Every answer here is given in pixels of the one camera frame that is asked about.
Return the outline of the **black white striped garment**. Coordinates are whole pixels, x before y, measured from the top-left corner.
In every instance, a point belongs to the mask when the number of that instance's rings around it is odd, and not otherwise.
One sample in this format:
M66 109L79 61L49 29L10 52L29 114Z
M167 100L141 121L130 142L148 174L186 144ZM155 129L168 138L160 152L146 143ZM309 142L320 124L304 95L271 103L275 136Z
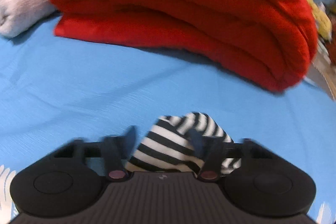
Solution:
M161 116L127 161L130 172L193 172L198 174L204 165L187 137L189 130L206 137L231 137L207 114L193 112L185 116Z

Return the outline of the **blue white patterned bedsheet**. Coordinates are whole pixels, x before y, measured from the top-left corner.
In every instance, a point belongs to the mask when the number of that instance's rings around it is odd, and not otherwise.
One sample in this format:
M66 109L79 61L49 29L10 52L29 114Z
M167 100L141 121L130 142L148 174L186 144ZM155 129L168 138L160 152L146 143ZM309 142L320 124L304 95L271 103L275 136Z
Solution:
M58 16L1 38L1 223L17 212L13 176L74 138L97 140L162 115L208 114L311 175L310 215L335 221L335 102L312 78L280 94L183 51L139 50L54 36Z

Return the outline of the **red folded blanket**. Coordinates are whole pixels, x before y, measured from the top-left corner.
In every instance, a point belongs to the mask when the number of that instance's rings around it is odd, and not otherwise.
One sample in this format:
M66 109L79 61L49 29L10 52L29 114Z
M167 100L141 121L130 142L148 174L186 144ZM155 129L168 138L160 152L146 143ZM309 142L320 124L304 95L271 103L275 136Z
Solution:
M317 51L306 0L51 0L56 36L208 57L264 89L299 83Z

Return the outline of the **yellow plush toys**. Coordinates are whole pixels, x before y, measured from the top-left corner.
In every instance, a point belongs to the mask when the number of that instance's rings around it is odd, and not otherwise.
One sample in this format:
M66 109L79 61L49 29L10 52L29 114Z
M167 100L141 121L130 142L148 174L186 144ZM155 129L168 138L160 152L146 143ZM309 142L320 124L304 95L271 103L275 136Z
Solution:
M318 6L313 0L307 0L317 26L317 32L323 40L331 41L332 24L324 10L324 5Z

